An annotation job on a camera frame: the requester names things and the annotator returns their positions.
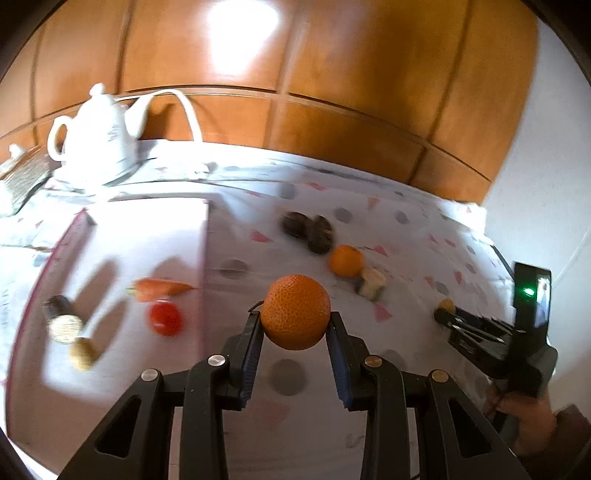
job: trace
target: teapot lid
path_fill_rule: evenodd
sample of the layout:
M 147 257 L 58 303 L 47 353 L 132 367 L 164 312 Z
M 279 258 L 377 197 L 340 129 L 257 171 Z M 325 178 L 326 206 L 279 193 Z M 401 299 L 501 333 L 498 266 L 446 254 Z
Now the teapot lid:
M 106 115 L 111 114 L 113 106 L 116 104 L 115 98 L 105 93 L 105 85 L 95 83 L 90 89 L 90 99 L 85 101 L 76 116 L 86 117 L 86 115 Z

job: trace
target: teapot spout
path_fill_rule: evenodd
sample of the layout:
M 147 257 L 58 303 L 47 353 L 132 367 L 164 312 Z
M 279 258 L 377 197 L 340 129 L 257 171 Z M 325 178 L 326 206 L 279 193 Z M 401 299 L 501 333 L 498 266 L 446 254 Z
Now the teapot spout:
M 148 105 L 154 95 L 142 95 L 125 111 L 125 128 L 136 140 L 144 133 L 148 118 Z

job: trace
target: white wall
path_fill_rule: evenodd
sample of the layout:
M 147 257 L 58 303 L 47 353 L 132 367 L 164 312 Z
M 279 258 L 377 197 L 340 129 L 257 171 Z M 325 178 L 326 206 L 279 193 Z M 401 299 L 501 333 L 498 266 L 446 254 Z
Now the white wall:
M 538 27 L 530 95 L 484 202 L 486 234 L 509 263 L 552 271 L 553 407 L 575 403 L 591 417 L 591 87 L 555 33 Z

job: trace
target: carrot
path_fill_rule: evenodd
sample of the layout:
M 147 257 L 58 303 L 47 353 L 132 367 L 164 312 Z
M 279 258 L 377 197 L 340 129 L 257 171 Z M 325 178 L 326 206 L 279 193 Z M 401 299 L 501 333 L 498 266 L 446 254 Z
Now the carrot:
M 127 289 L 127 293 L 134 296 L 137 301 L 154 301 L 163 297 L 174 297 L 194 289 L 195 287 L 180 281 L 140 278 Z

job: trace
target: patterned tablecloth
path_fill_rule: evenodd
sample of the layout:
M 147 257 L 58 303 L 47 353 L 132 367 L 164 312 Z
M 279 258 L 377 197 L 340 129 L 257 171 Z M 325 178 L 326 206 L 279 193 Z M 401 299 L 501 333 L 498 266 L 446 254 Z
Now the patterned tablecloth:
M 511 318 L 512 281 L 484 237 L 482 208 L 296 155 L 218 144 L 195 148 L 191 142 L 142 142 L 141 157 L 149 160 L 118 185 L 85 196 L 50 179 L 19 214 L 0 219 L 2 385 L 28 293 L 75 213 L 93 202 L 200 196 L 210 202 L 208 354 L 219 353 L 242 329 L 247 309 L 275 279 L 299 273 L 326 288 L 332 309 L 372 353 L 418 374 L 443 368 L 482 402 L 485 377 L 447 344 L 448 332 L 431 316 L 451 297 L 471 312 Z M 293 210 L 328 218 L 337 243 L 361 249 L 366 263 L 387 276 L 379 302 L 355 295 L 326 268 L 327 257 L 281 232 L 281 214 Z M 304 352 L 266 342 L 251 402 L 244 412 L 225 414 L 230 475 L 359 478 L 364 431 L 365 415 L 348 413 L 336 396 L 323 341 Z M 415 448 L 412 432 L 411 443 Z M 415 451 L 411 457 L 416 473 Z

